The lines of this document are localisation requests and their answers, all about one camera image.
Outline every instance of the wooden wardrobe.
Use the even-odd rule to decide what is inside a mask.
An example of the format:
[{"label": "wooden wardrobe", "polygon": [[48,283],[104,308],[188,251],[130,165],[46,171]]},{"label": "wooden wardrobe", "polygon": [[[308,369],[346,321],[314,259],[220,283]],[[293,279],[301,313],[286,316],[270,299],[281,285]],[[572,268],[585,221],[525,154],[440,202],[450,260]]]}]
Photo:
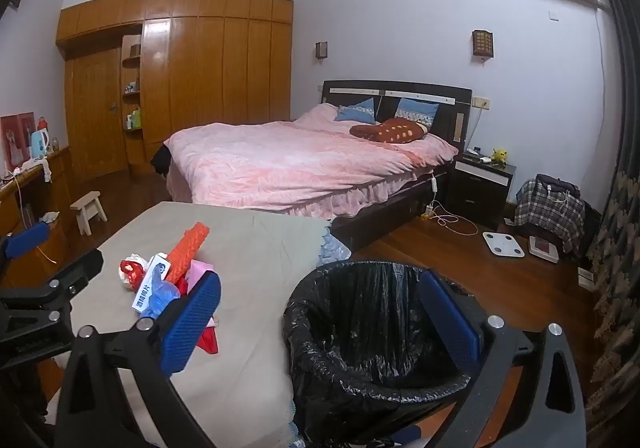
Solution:
[{"label": "wooden wardrobe", "polygon": [[[94,0],[63,9],[57,43],[78,177],[148,169],[184,128],[288,120],[292,18],[290,0]],[[123,96],[128,34],[141,35],[139,100]],[[139,132],[124,129],[131,102]]]}]

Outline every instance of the curtain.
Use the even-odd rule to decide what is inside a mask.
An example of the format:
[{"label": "curtain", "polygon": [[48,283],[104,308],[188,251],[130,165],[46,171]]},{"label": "curtain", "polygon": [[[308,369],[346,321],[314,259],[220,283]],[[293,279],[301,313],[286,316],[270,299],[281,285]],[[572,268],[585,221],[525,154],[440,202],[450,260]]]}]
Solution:
[{"label": "curtain", "polygon": [[590,246],[596,276],[595,338],[603,355],[588,398],[590,448],[638,446],[640,433],[640,3],[609,0],[623,79],[618,164],[600,230]]}]

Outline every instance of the brown polka dot pillow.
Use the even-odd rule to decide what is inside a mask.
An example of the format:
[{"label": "brown polka dot pillow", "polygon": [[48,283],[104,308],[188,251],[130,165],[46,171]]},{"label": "brown polka dot pillow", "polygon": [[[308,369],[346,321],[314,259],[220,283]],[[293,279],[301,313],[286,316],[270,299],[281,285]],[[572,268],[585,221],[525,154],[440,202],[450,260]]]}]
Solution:
[{"label": "brown polka dot pillow", "polygon": [[404,144],[422,139],[425,131],[424,127],[414,123],[414,121],[409,121],[402,117],[394,117],[376,126],[357,124],[351,127],[349,133],[368,141]]}]

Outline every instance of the black garbage bag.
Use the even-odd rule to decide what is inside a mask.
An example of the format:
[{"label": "black garbage bag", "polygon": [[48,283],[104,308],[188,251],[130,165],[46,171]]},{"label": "black garbage bag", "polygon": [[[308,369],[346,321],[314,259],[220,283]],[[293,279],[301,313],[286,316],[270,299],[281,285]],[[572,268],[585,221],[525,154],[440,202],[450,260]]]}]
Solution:
[{"label": "black garbage bag", "polygon": [[335,262],[293,291],[284,340],[294,421],[311,444],[389,436],[465,388],[469,376],[456,368],[420,302],[422,271],[385,261]]}]

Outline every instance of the wooden stool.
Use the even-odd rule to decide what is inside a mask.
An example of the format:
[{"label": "wooden stool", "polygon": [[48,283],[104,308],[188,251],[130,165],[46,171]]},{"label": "wooden stool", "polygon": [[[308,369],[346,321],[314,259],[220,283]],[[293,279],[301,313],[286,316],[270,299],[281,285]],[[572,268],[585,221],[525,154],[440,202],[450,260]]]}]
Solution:
[{"label": "wooden stool", "polygon": [[107,215],[104,209],[102,209],[98,197],[100,197],[100,192],[89,192],[71,205],[71,209],[76,212],[76,221],[78,221],[80,235],[83,233],[87,236],[91,235],[89,219],[95,215],[100,216],[103,222],[107,221]]}]

